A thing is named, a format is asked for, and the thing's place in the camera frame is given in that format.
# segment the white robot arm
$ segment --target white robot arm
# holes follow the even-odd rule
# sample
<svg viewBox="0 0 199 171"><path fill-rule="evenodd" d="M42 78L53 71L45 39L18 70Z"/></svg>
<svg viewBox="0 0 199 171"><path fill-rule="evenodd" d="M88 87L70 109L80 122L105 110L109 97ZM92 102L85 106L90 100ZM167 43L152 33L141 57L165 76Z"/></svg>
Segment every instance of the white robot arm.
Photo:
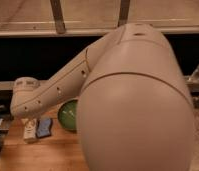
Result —
<svg viewBox="0 0 199 171"><path fill-rule="evenodd" d="M161 33L127 24L88 46L44 84L17 79L11 113L36 117L77 95L77 128L90 170L189 170L193 105Z"/></svg>

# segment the wooden countertop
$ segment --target wooden countertop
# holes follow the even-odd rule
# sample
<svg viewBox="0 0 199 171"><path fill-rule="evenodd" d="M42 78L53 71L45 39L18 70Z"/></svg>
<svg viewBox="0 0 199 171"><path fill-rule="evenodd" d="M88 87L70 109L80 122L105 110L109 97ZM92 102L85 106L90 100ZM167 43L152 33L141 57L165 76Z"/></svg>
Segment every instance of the wooden countertop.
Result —
<svg viewBox="0 0 199 171"><path fill-rule="evenodd" d="M88 171L77 134L64 130L58 123L58 107L46 115L53 119L52 136L27 144L23 124L15 119L0 153L0 171Z"/></svg>

